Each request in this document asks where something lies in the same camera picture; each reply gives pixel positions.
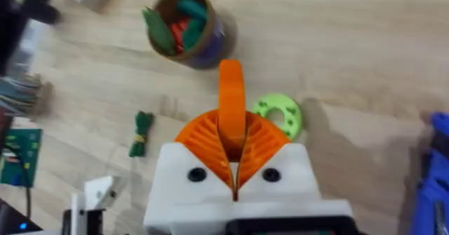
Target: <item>circuit board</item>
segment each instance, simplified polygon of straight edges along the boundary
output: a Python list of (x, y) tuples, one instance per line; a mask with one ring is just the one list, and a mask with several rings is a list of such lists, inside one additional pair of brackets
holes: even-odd
[(13, 186), (25, 186), (24, 173), (20, 161), (10, 149), (19, 152), (27, 171), (30, 187), (33, 187), (36, 174), (39, 148), (41, 146), (41, 129), (10, 129), (6, 135), (6, 148), (0, 157), (0, 183)]

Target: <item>orange tab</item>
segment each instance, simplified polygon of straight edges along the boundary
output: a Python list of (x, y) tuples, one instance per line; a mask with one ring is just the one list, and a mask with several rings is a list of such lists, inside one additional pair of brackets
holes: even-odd
[(240, 62), (220, 63), (218, 131), (229, 161), (241, 157), (246, 135), (245, 85)]

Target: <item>green gear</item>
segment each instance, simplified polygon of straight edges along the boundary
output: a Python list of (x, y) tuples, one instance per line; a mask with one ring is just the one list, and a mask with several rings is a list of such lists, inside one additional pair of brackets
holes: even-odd
[(262, 96), (254, 105), (253, 113), (267, 118), (273, 109), (279, 109), (283, 113), (283, 125), (280, 129), (289, 139), (293, 139), (302, 130), (302, 112), (296, 102), (288, 96), (280, 93), (270, 93)]

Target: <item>wooden table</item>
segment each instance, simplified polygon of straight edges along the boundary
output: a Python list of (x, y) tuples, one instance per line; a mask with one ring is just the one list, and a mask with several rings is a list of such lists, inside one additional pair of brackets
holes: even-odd
[[(149, 47), (140, 10), (155, 0), (111, 0), (101, 14), (53, 0), (34, 62), (55, 86), (33, 189), (33, 219), (60, 226), (85, 180), (121, 175), (106, 234), (143, 234), (161, 144), (217, 107), (217, 70), (195, 71)], [(306, 144), (323, 194), (349, 199), (369, 234), (409, 227), (421, 112), (449, 110), (449, 0), (211, 0), (236, 27), (246, 102), (281, 92), (304, 110)], [(156, 114), (147, 157), (130, 159), (133, 117)], [(0, 195), (25, 209), (22, 189)]]

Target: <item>orange fan-shaped piece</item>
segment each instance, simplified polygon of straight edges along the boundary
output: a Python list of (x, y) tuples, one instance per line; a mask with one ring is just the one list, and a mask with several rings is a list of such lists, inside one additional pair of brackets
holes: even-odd
[[(245, 109), (241, 65), (220, 63), (219, 106), (191, 121), (176, 137), (224, 183), (237, 191), (290, 140), (270, 121)], [(234, 184), (229, 162), (239, 161)]]

